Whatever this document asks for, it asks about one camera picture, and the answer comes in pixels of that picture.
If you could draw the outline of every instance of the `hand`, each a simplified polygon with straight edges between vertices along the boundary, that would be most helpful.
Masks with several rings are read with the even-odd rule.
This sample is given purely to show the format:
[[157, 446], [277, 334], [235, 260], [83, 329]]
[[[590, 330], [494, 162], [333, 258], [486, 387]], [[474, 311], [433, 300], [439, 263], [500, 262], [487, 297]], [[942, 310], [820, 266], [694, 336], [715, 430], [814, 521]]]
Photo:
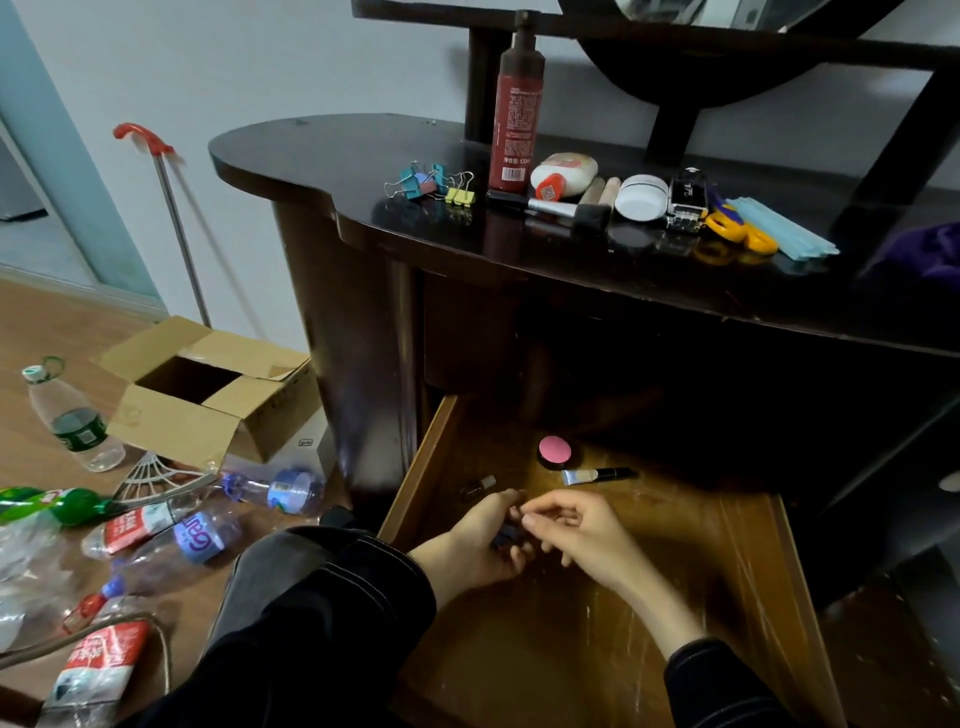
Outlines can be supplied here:
[[652, 568], [607, 499], [596, 493], [560, 488], [524, 503], [520, 512], [523, 527], [542, 541], [544, 552], [555, 546], [564, 553], [565, 567], [576, 562], [621, 596], [626, 577], [638, 567]]
[[603, 496], [561, 488], [524, 503], [520, 512], [523, 527], [542, 541], [544, 551], [559, 548], [564, 566], [575, 561], [631, 606], [665, 659], [707, 636]]
[[455, 596], [517, 576], [535, 551], [532, 544], [499, 550], [490, 543], [506, 520], [519, 522], [522, 491], [492, 493], [467, 511], [447, 533], [414, 548], [409, 556], [423, 569], [441, 609]]

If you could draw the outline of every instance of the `person's left hand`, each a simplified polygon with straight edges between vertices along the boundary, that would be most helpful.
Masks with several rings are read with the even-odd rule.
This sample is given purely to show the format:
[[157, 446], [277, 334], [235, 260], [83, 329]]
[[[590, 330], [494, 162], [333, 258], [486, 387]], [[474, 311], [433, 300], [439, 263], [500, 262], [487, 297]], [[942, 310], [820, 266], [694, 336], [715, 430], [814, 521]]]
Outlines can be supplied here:
[[532, 544], [491, 548], [504, 521], [520, 521], [517, 505], [522, 491], [492, 493], [475, 506], [448, 532], [414, 548], [409, 556], [423, 569], [437, 598], [437, 609], [450, 599], [477, 587], [517, 576], [536, 551]]

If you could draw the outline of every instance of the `blue wall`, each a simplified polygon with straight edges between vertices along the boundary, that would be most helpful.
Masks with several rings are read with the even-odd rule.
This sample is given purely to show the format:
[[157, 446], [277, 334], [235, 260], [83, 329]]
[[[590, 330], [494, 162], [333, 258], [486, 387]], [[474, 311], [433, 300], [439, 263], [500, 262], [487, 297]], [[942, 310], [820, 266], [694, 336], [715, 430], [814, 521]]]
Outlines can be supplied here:
[[11, 0], [0, 0], [0, 118], [100, 282], [158, 298]]

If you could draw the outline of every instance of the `purple cloth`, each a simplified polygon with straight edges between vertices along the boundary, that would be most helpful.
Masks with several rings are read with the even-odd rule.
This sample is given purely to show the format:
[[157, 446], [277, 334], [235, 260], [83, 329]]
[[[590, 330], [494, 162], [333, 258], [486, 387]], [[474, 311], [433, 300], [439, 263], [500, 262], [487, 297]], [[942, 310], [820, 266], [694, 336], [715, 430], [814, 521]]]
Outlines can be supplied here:
[[960, 223], [905, 232], [894, 239], [881, 260], [960, 293]]

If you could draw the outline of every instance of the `person's right hand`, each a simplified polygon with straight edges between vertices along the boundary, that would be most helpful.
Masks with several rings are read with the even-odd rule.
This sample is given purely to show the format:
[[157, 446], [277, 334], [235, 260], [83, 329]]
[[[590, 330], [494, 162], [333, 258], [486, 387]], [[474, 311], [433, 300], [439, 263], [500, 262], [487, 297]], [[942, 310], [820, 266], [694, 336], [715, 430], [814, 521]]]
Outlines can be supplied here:
[[615, 592], [623, 594], [625, 580], [650, 568], [607, 499], [596, 493], [558, 488], [528, 500], [520, 513], [523, 527], [542, 541], [544, 551], [558, 548], [564, 566], [572, 560]]

